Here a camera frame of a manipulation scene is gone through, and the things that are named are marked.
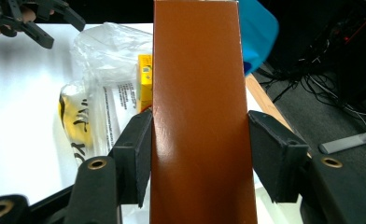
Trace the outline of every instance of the brown box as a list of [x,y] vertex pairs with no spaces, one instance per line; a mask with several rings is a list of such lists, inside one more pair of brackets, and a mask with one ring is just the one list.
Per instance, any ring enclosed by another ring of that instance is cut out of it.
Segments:
[[257,223],[238,3],[154,4],[151,223]]

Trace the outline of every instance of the clamp jaw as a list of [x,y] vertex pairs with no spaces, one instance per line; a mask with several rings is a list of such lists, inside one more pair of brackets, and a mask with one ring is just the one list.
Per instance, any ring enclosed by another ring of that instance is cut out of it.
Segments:
[[37,44],[46,49],[51,49],[54,39],[38,27],[34,22],[23,21],[20,6],[24,4],[37,4],[37,17],[49,19],[49,13],[54,10],[63,15],[63,19],[71,23],[76,29],[82,31],[85,21],[63,0],[0,0],[0,31],[6,36],[16,36],[17,31],[25,32]]

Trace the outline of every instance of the gray carpet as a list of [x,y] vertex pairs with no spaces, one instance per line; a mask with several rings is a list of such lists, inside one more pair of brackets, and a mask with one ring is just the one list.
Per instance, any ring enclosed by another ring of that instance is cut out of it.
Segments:
[[[259,83],[270,80],[257,73],[254,76]],[[268,90],[264,85],[262,87],[273,100],[288,85],[287,81],[278,81]],[[320,103],[301,85],[286,91],[275,106],[292,130],[308,144],[312,155],[321,153],[319,144],[366,132],[362,120],[350,117],[339,108]],[[366,145],[333,153],[332,156],[349,165],[366,183]]]

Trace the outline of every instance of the yellow box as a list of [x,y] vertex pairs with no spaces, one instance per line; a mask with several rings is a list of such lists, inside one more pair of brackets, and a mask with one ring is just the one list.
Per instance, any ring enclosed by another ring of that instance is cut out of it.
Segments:
[[153,103],[153,56],[141,54],[138,61],[136,108],[140,113]]

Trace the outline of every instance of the blue cloth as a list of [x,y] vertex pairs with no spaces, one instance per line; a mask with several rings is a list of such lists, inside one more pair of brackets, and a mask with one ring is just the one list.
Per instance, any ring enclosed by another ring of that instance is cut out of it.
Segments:
[[239,1],[239,20],[247,76],[267,60],[278,34],[278,22],[257,0]]

